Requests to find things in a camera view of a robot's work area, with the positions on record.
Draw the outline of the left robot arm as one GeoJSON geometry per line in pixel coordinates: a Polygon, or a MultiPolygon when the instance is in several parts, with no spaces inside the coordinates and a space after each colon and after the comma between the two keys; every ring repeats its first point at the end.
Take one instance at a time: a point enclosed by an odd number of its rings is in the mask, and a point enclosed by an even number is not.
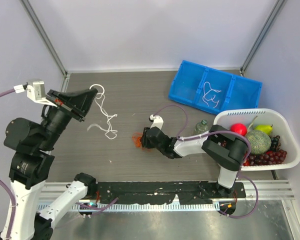
{"type": "Polygon", "coordinates": [[[4,186],[10,204],[0,240],[49,240],[58,222],[75,203],[96,195],[97,180],[79,173],[51,205],[37,211],[55,159],[49,152],[71,119],[84,121],[97,93],[95,88],[69,93],[50,90],[41,123],[19,117],[8,124],[4,145],[15,153],[9,171],[10,187],[4,186]]]}

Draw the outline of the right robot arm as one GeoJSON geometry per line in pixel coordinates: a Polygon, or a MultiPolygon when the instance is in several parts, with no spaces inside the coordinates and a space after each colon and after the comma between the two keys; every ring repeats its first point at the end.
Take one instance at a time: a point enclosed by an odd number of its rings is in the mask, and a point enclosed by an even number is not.
{"type": "Polygon", "coordinates": [[[245,159],[252,151],[250,142],[242,135],[213,125],[205,133],[190,137],[169,137],[156,127],[146,127],[140,139],[146,149],[157,149],[169,159],[207,154],[219,166],[216,193],[223,198],[234,192],[234,184],[245,159]]]}

